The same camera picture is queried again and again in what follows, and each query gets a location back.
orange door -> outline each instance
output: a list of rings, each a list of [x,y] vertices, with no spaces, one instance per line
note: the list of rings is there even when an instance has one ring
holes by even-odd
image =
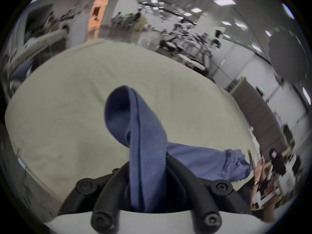
[[[95,0],[91,9],[88,29],[99,29],[108,0]]]

blue cloth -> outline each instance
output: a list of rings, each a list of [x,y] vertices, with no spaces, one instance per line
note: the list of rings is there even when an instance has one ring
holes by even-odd
[[[110,94],[104,116],[111,134],[130,149],[130,200],[137,212],[153,213],[164,206],[167,151],[197,177],[235,181],[250,174],[250,165],[240,150],[221,152],[167,142],[154,112],[127,86]]]
[[[33,62],[33,59],[28,59],[20,64],[16,71],[12,74],[11,80],[18,80],[19,82],[23,82],[26,79],[27,71],[32,67]]]

grey partition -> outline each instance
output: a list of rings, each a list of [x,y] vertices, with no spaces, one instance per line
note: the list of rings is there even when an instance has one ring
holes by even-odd
[[[282,129],[276,121],[275,115],[265,103],[261,95],[247,82],[246,78],[232,90],[231,95],[244,113],[253,134],[260,144],[260,153],[266,162],[270,161],[269,151],[275,148],[279,153],[288,147]]]

white wall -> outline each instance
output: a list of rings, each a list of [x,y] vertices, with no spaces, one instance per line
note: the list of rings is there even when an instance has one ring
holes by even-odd
[[[180,19],[174,18],[172,20],[162,21],[159,16],[155,16],[154,14],[145,13],[143,15],[147,19],[147,23],[155,27],[156,30],[162,31],[163,29],[167,29],[168,32],[172,31],[174,28],[174,24],[178,23]]]
[[[200,8],[205,11],[205,15],[198,19],[194,32],[202,35],[203,33],[210,34],[212,27],[219,26],[232,6],[219,6],[212,0],[204,0]]]
[[[23,50],[25,26],[29,12],[41,8],[42,6],[52,5],[52,10],[54,11],[55,16],[58,18],[66,14],[68,10],[76,4],[78,4],[81,10],[83,10],[84,5],[88,4],[88,10],[91,11],[94,1],[95,0],[38,0],[36,2],[30,3],[26,6],[19,17],[19,24],[16,29],[16,43],[14,47],[16,46],[18,51]],[[102,25],[110,24],[110,20],[115,10],[117,1],[118,0],[109,0],[103,16],[103,20],[101,22]]]
[[[221,44],[221,48],[213,53],[212,62],[215,65],[209,68],[216,83],[224,88],[234,78],[245,76],[254,88],[263,88],[263,99],[267,99],[278,86],[272,66],[250,49],[224,39]],[[284,88],[279,87],[268,106],[272,112],[277,112],[282,123],[288,124],[295,139],[295,149],[298,148],[310,131],[311,124],[308,117],[297,122],[306,112],[293,87],[287,83]]]
[[[140,8],[137,0],[118,0],[115,6],[112,17],[115,17],[120,11],[124,16],[128,13],[137,13],[138,8]]]

black screw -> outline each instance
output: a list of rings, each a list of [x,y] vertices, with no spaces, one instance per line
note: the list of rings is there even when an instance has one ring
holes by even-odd
[[[217,184],[217,185],[216,185],[216,188],[217,188],[219,191],[226,191],[226,190],[227,190],[227,185],[224,184],[224,183],[220,183],[220,184]]]
[[[108,229],[114,228],[111,215],[104,212],[94,213],[91,219],[91,225],[98,231],[107,231]]]
[[[112,173],[114,174],[115,172],[117,172],[119,170],[119,168],[115,168],[112,170]]]
[[[221,225],[221,218],[218,214],[211,213],[205,216],[204,225],[208,228],[215,228]]]
[[[80,186],[82,189],[84,190],[88,190],[92,187],[92,183],[91,182],[88,182],[88,181],[85,181],[83,183],[81,183],[81,186]]]

